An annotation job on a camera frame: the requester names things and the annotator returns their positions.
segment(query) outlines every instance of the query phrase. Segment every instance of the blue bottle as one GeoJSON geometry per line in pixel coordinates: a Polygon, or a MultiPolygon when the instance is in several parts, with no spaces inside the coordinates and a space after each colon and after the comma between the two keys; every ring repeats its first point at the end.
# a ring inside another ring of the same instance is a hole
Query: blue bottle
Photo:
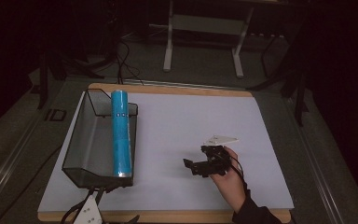
{"type": "Polygon", "coordinates": [[[113,176],[132,176],[130,121],[128,94],[125,91],[113,91],[112,128],[113,128],[113,176]]]}

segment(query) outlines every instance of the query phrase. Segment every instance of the person's wrist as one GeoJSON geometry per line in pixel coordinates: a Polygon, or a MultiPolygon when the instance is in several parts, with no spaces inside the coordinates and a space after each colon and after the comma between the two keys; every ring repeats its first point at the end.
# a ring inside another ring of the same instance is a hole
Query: person's wrist
{"type": "Polygon", "coordinates": [[[245,203],[245,200],[246,200],[245,196],[240,197],[240,198],[236,201],[236,203],[232,205],[232,208],[234,209],[234,212],[235,212],[236,214],[238,214],[238,213],[240,212],[240,210],[241,210],[243,204],[245,203]]]}

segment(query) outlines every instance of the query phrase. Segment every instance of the sleeve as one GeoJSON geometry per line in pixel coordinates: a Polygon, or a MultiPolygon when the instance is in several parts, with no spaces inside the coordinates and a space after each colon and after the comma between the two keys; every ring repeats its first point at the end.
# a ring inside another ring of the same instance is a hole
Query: sleeve
{"type": "Polygon", "coordinates": [[[236,224],[282,224],[267,207],[257,207],[251,197],[247,197],[238,214],[234,213],[232,221],[236,224]]]}

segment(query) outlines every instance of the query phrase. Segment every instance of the transparent container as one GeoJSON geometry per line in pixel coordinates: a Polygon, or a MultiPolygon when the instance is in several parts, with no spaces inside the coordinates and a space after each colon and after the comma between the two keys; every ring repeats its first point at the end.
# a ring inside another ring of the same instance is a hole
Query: transparent container
{"type": "Polygon", "coordinates": [[[132,176],[113,177],[111,98],[88,89],[82,99],[62,170],[81,189],[133,185],[138,105],[129,103],[132,176]]]}

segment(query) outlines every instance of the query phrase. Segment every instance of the white board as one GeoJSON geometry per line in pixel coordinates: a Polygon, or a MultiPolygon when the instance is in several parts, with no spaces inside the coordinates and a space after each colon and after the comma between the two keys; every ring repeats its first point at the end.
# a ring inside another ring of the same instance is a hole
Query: white board
{"type": "MultiPolygon", "coordinates": [[[[134,186],[104,195],[102,211],[229,209],[210,178],[193,176],[183,164],[205,161],[200,146],[214,134],[240,140],[228,147],[259,206],[294,207],[255,98],[129,93],[129,102],[139,107],[134,186]]],[[[67,211],[87,194],[61,170],[73,126],[39,212],[67,211]]]]}

